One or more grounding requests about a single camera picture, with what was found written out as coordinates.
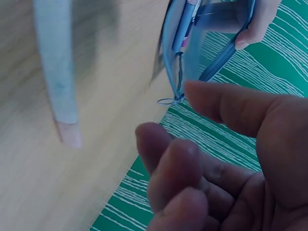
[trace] pen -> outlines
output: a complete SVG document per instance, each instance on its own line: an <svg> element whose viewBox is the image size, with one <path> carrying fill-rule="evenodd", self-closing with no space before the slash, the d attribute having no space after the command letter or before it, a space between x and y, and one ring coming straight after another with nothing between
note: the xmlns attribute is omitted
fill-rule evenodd
<svg viewBox="0 0 308 231"><path fill-rule="evenodd" d="M201 2L202 0L187 0L173 43L173 51L175 53L178 53L181 47L186 46L190 30Z"/></svg>
<svg viewBox="0 0 308 231"><path fill-rule="evenodd" d="M62 142L82 146L72 58L72 0L34 0L35 28L54 120Z"/></svg>

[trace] pencil case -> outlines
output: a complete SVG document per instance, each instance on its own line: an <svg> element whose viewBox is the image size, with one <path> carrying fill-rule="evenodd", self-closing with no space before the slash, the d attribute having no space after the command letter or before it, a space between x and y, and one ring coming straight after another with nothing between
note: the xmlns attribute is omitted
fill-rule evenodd
<svg viewBox="0 0 308 231"><path fill-rule="evenodd" d="M162 52L173 99L185 98L186 80L211 81L236 53L235 40L248 28L256 0L173 0L162 30Z"/></svg>

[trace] skin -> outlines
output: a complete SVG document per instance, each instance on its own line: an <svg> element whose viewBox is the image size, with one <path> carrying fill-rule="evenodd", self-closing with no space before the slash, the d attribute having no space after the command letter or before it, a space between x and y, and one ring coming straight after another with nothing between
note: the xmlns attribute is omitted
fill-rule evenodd
<svg viewBox="0 0 308 231"><path fill-rule="evenodd" d="M257 139L262 172L221 162L160 125L136 130L151 175L147 231L308 230L308 99L189 81L201 115Z"/></svg>
<svg viewBox="0 0 308 231"><path fill-rule="evenodd" d="M257 0L253 19L248 29L242 31L236 38L235 48L242 50L250 44L261 42L269 25L274 20L278 6L282 0ZM247 20L247 0L213 3L210 12L202 13L202 19L197 23L207 31L222 33L238 33Z"/></svg>

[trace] wooden surface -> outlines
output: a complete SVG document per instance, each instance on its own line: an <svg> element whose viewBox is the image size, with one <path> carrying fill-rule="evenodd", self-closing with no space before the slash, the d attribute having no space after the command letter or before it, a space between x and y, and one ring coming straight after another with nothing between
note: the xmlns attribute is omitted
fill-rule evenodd
<svg viewBox="0 0 308 231"><path fill-rule="evenodd" d="M166 0L74 0L85 142L59 142L42 78L32 1L0 2L0 230L86 231L137 156L134 129L172 96L153 78Z"/></svg>

